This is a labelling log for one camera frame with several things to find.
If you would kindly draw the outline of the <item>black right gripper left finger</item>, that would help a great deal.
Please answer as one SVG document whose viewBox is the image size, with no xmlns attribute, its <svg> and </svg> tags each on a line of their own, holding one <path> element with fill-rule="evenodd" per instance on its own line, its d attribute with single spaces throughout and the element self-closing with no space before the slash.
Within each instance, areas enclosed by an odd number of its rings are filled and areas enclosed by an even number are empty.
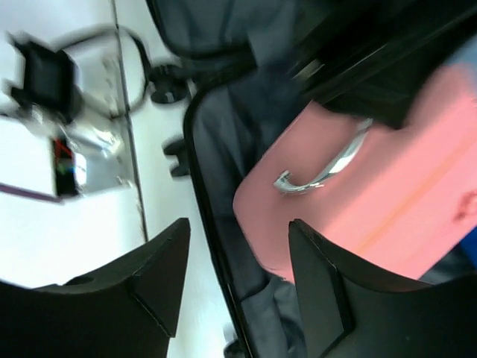
<svg viewBox="0 0 477 358">
<path fill-rule="evenodd" d="M 64 285 L 1 284 L 2 357 L 166 357 L 177 332 L 190 240 L 181 218 Z"/>
</svg>

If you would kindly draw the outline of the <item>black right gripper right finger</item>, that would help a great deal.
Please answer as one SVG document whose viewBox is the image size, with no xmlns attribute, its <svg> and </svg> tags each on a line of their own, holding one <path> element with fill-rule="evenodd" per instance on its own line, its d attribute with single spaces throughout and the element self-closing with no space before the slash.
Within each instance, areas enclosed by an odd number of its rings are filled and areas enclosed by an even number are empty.
<svg viewBox="0 0 477 358">
<path fill-rule="evenodd" d="M 429 285 L 384 270 L 301 220 L 289 243 L 309 357 L 475 357 L 476 274 Z"/>
</svg>

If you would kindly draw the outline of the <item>pink vanity case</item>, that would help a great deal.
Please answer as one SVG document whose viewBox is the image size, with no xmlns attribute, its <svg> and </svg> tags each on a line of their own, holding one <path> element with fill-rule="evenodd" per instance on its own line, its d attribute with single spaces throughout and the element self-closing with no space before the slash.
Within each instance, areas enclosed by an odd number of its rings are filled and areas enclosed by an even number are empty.
<svg viewBox="0 0 477 358">
<path fill-rule="evenodd" d="M 239 226 L 267 271 L 293 280 L 288 225 L 405 277 L 422 277 L 476 226 L 476 77 L 442 66 L 404 126 L 310 103 L 241 182 Z"/>
</svg>

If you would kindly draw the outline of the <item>blue shirt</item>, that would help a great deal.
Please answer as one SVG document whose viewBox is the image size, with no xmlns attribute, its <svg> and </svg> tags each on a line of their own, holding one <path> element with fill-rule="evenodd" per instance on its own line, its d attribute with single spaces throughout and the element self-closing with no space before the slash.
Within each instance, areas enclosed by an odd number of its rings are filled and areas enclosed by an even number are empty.
<svg viewBox="0 0 477 358">
<path fill-rule="evenodd" d="M 476 271 L 476 227 L 436 265 L 437 282 L 443 283 Z"/>
</svg>

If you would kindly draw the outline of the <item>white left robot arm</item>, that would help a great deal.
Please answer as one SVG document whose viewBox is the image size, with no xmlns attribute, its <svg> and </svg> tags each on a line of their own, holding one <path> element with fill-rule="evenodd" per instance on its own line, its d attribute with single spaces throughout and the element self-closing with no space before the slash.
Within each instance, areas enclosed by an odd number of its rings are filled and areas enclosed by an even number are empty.
<svg viewBox="0 0 477 358">
<path fill-rule="evenodd" d="M 113 124 L 115 101 L 108 104 L 83 91 L 78 67 L 64 50 L 54 50 L 32 37 L 10 35 L 23 58 L 22 85 L 6 94 L 17 104 L 12 112 L 33 135 L 66 142 L 74 152 L 111 157 L 123 146 Z"/>
</svg>

